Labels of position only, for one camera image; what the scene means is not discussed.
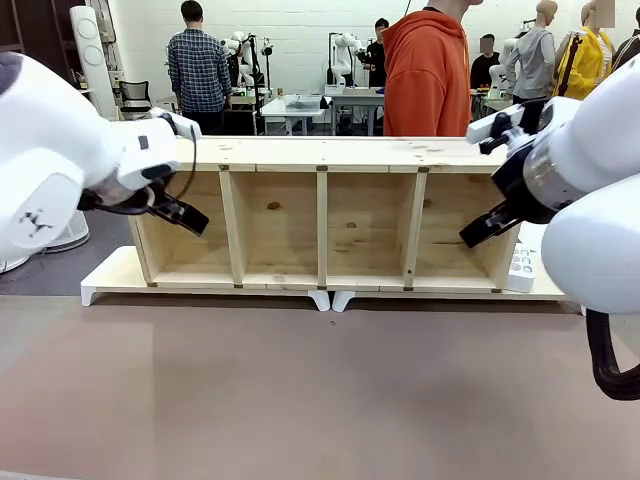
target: shelf compartment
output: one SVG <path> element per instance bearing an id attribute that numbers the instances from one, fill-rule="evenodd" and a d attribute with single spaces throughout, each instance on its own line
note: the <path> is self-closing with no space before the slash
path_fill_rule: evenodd
<path id="1" fill-rule="evenodd" d="M 189 172 L 178 172 L 168 191 L 177 195 Z M 216 172 L 198 172 L 181 199 L 209 217 L 202 237 L 152 215 L 134 220 L 134 237 L 145 280 L 159 287 L 233 287 L 229 243 L 220 180 Z"/>
<path id="2" fill-rule="evenodd" d="M 486 174 L 430 174 L 413 280 L 417 292 L 491 293 L 506 283 L 518 229 L 467 248 L 459 232 L 500 201 Z"/>
<path id="3" fill-rule="evenodd" d="M 236 284 L 318 287 L 315 173 L 220 174 Z"/>
<path id="4" fill-rule="evenodd" d="M 329 290 L 402 291 L 416 175 L 328 174 Z"/>

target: plaid shirt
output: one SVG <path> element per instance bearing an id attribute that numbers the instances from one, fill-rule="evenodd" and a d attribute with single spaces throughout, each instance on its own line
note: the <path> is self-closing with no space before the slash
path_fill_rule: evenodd
<path id="1" fill-rule="evenodd" d="M 169 75 L 184 112 L 224 110 L 231 79 L 224 51 L 215 38 L 194 28 L 174 36 L 169 42 Z"/>

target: dark brown cabinet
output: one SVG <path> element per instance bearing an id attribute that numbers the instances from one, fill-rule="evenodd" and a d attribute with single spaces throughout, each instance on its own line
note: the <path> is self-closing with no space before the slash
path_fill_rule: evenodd
<path id="1" fill-rule="evenodd" d="M 83 0 L 0 0 L 0 52 L 24 53 L 67 81 L 80 71 L 69 9 Z"/>

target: robot logo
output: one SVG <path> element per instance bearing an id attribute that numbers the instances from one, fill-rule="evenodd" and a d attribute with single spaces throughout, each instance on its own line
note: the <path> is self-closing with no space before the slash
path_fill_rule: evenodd
<path id="1" fill-rule="evenodd" d="M 33 238 L 36 236 L 36 234 L 38 232 L 40 232 L 40 230 L 42 230 L 43 228 L 48 228 L 48 229 L 52 229 L 53 225 L 47 225 L 45 223 L 38 223 L 38 218 L 40 217 L 40 214 L 42 213 L 41 209 L 38 209 L 38 211 L 36 213 L 33 212 L 27 212 L 24 214 L 24 217 L 22 217 L 20 219 L 20 223 L 24 222 L 25 220 L 31 222 L 31 224 L 35 227 L 35 230 L 29 235 L 29 238 Z"/>

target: man in plaid shirt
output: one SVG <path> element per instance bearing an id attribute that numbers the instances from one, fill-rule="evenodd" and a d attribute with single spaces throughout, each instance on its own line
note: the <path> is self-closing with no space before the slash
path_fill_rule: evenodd
<path id="1" fill-rule="evenodd" d="M 222 135 L 230 105 L 229 66 L 220 43 L 202 31 L 202 7 L 182 4 L 187 29 L 169 42 L 169 75 L 182 115 L 198 122 L 204 135 Z"/>

